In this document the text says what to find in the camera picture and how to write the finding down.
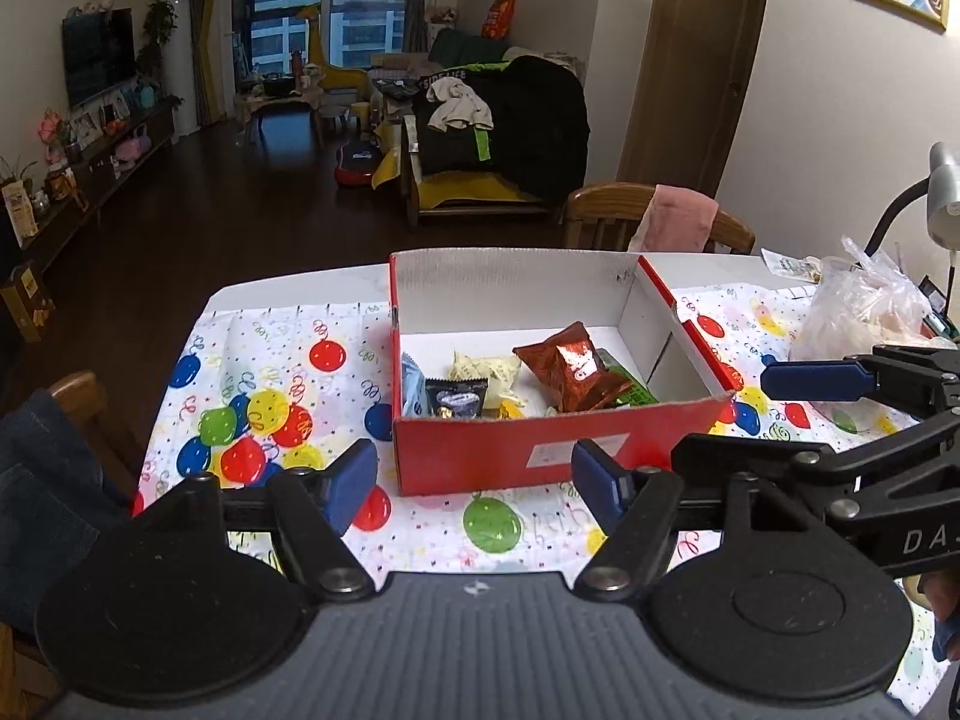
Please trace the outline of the operator hand blue sleeve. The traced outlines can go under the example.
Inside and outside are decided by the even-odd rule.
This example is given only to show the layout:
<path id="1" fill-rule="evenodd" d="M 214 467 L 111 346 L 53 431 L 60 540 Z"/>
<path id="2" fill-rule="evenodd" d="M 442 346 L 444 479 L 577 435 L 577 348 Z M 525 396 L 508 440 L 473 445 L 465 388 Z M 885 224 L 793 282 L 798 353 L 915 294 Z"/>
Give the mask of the operator hand blue sleeve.
<path id="1" fill-rule="evenodd" d="M 957 661 L 960 658 L 958 644 L 958 610 L 960 610 L 960 577 L 957 567 L 928 572 L 921 575 L 919 591 L 928 600 L 934 613 L 934 645 L 932 651 L 937 661 Z"/>

